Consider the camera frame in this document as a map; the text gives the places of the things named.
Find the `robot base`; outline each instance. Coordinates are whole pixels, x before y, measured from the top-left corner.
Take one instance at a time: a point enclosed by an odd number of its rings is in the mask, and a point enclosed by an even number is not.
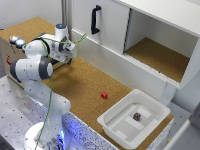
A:
[[[34,138],[37,136],[37,133],[40,131],[40,129],[43,126],[43,122],[40,122],[38,124],[35,124],[34,126],[32,126],[25,134],[25,138],[24,138],[24,150],[49,150],[48,146],[43,146],[41,144],[38,143],[37,149],[35,149],[36,147],[36,141],[34,140]],[[65,134],[65,149],[67,149],[68,145],[69,145],[69,138],[66,138],[66,134]],[[57,148],[55,148],[55,146],[52,146],[50,148],[50,150],[57,150]]]

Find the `cabinet handle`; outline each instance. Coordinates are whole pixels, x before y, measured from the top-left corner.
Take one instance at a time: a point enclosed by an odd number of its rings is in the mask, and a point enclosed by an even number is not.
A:
[[[92,24],[91,24],[92,34],[100,32],[100,30],[96,28],[96,12],[99,10],[101,10],[101,7],[98,5],[96,5],[96,8],[92,10]]]

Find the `cabinet shelf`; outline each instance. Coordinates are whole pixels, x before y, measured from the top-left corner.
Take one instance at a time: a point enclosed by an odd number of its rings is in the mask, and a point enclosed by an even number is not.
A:
[[[190,60],[149,38],[144,38],[125,53],[177,82],[181,82]]]

